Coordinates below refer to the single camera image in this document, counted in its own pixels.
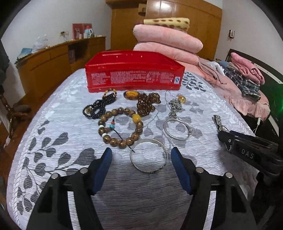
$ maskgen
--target white bedspread with leaf pattern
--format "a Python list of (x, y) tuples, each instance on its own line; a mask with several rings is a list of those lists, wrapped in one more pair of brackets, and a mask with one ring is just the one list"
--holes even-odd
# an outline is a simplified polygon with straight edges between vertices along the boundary
[[(26, 229), (34, 204), (52, 173), (73, 174), (100, 158), (106, 147), (111, 147), (98, 134), (98, 120), (87, 119), (82, 114), (86, 105), (103, 95), (102, 92), (89, 93), (86, 86), (84, 69), (69, 76), (35, 115), (18, 147), (8, 179), (7, 203), (9, 214), (21, 229)], [(130, 107), (136, 111), (136, 101), (126, 100), (123, 93), (118, 92), (117, 100), (107, 105), (106, 110)], [(237, 112), (203, 79), (189, 72), (185, 72), (179, 91), (160, 90), (158, 93), (161, 104), (143, 118), (141, 138), (155, 138), (169, 149), (177, 146), (184, 157), (209, 173), (233, 173), (245, 195), (251, 198), (257, 170), (227, 153), (212, 121), (212, 116), (218, 114), (228, 129), (251, 135)], [(163, 131), (170, 111), (168, 102), (178, 93), (187, 98), (178, 113), (192, 128), (187, 141), (172, 140)], [(115, 122), (115, 129), (123, 138), (134, 131), (135, 125), (126, 115), (117, 116)], [(168, 130), (177, 136), (186, 134), (185, 127), (179, 123), (169, 122)], [(145, 174), (132, 166), (129, 148), (111, 149), (112, 164), (101, 191), (93, 197), (104, 229), (179, 229), (192, 197), (182, 190), (170, 159), (157, 174)], [(162, 149), (154, 144), (138, 145), (134, 157), (143, 168), (156, 168), (164, 161)], [(73, 194), (69, 192), (68, 197), (73, 227), (80, 229)], [(215, 193), (212, 193), (204, 229), (210, 229), (214, 198)]]

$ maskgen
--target blue gripper pad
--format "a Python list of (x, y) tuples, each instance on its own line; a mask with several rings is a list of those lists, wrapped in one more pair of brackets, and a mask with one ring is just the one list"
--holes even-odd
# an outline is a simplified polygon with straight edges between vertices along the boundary
[(103, 159), (103, 161), (100, 164), (98, 170), (96, 171), (94, 178), (94, 186), (92, 189), (94, 194), (96, 194), (102, 188), (103, 182), (112, 162), (112, 150), (107, 147), (101, 158)]
[(189, 194), (192, 190), (190, 175), (185, 169), (178, 152), (179, 150), (176, 147), (171, 150), (171, 160), (182, 188)]

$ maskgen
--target white wall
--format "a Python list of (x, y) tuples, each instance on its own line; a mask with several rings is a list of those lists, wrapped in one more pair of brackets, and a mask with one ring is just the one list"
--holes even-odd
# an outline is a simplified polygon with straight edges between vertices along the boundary
[(204, 0), (222, 9), (222, 0)]
[[(265, 13), (251, 0), (223, 0), (221, 30), (215, 58), (229, 49), (255, 57), (283, 74), (283, 41)], [(228, 37), (235, 31), (234, 39)]]
[(111, 8), (105, 0), (31, 0), (14, 18), (1, 41), (10, 59), (4, 96), (10, 105), (24, 95), (14, 62), (22, 48), (32, 48), (39, 36), (47, 34), (48, 45), (64, 42), (61, 31), (68, 31), (72, 39), (72, 23), (92, 23), (93, 32), (106, 36), (110, 49)]

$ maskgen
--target red plastic basket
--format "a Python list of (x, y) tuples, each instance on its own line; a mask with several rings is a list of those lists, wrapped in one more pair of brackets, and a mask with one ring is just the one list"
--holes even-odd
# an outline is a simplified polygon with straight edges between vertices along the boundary
[(105, 51), (86, 65), (89, 92), (116, 90), (179, 90), (185, 67), (156, 52)]

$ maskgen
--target silver bracelet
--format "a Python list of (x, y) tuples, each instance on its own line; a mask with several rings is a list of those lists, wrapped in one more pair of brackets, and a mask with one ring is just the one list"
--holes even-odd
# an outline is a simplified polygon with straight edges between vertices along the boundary
[[(164, 163), (159, 169), (156, 169), (156, 170), (154, 170), (154, 171), (144, 171), (144, 170), (140, 169), (139, 167), (137, 167), (137, 166), (135, 165), (135, 163), (134, 163), (134, 161), (133, 161), (133, 159), (132, 159), (132, 151), (134, 150), (134, 148), (135, 148), (138, 144), (143, 143), (143, 142), (151, 142), (151, 143), (158, 144), (158, 145), (163, 149), (163, 151), (165, 152), (165, 154), (166, 154), (165, 163)], [(132, 149), (130, 150), (130, 159), (131, 159), (131, 162), (132, 162), (132, 164), (134, 165), (134, 167), (135, 167), (136, 169), (140, 170), (141, 172), (143, 172), (143, 173), (151, 173), (151, 174), (152, 174), (152, 173), (157, 173), (160, 169), (162, 169), (162, 168), (167, 164), (167, 161), (168, 161), (168, 151), (167, 151), (167, 149), (165, 148), (165, 146), (164, 146), (161, 142), (159, 142), (158, 140), (155, 140), (155, 139), (140, 139), (140, 140), (136, 141), (136, 142), (134, 143), (134, 145), (132, 146)]]
[[(171, 135), (168, 131), (167, 131), (167, 128), (166, 128), (166, 124), (169, 122), (169, 121), (175, 121), (175, 122), (180, 122), (182, 124), (184, 124), (186, 126), (186, 128), (188, 129), (188, 136), (186, 138), (179, 138), (179, 137), (175, 137), (173, 135)], [(163, 129), (164, 129), (164, 132), (171, 138), (173, 139), (176, 139), (176, 140), (186, 140), (190, 137), (191, 133), (192, 133), (192, 130), (191, 128), (189, 127), (189, 125), (181, 120), (178, 120), (178, 119), (174, 119), (174, 118), (170, 118), (168, 120), (166, 120), (163, 124)]]

